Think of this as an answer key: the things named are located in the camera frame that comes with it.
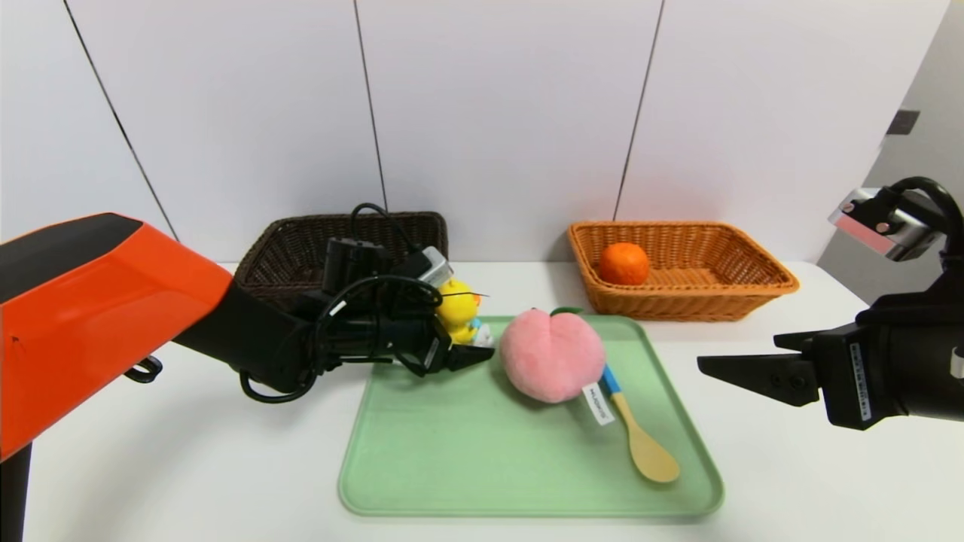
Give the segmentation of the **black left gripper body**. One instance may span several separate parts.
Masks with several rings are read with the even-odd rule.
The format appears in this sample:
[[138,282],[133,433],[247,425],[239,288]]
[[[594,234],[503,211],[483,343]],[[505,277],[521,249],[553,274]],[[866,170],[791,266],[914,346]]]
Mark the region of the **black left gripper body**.
[[417,377],[444,368],[450,347],[450,336],[436,317],[379,319],[378,353],[389,355]]

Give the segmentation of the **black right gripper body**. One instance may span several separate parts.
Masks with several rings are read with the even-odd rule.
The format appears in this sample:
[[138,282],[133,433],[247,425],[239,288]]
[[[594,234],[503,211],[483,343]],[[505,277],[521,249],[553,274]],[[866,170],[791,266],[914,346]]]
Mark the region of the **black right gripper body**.
[[962,309],[868,309],[813,337],[830,423],[865,430],[889,416],[962,421]]

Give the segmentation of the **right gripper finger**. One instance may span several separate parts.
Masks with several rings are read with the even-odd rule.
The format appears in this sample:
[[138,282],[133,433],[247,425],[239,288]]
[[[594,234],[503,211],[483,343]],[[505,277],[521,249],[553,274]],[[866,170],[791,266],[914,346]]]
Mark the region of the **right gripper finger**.
[[793,352],[810,352],[813,350],[815,339],[822,335],[822,330],[807,330],[807,332],[782,333],[773,337],[773,344]]
[[820,399],[815,366],[799,354],[700,356],[697,366],[702,374],[793,407]]

